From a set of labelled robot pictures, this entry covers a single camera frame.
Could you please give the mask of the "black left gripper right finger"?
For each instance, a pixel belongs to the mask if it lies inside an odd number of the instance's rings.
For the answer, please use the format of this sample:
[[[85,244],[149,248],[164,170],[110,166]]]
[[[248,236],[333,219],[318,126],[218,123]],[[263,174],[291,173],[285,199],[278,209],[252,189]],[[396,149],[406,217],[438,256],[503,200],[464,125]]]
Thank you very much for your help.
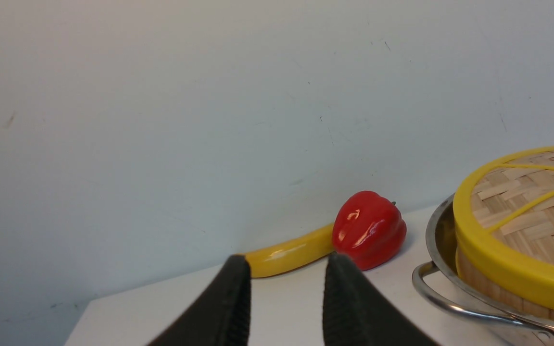
[[[322,311],[326,346],[435,346],[346,255],[332,253]]]

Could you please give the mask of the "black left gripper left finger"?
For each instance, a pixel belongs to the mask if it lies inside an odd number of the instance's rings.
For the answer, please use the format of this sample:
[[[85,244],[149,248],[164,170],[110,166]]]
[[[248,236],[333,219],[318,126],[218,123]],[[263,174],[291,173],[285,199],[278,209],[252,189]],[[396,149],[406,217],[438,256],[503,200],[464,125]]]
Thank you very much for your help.
[[[246,346],[251,328],[251,269],[231,255],[194,302],[151,346]]]

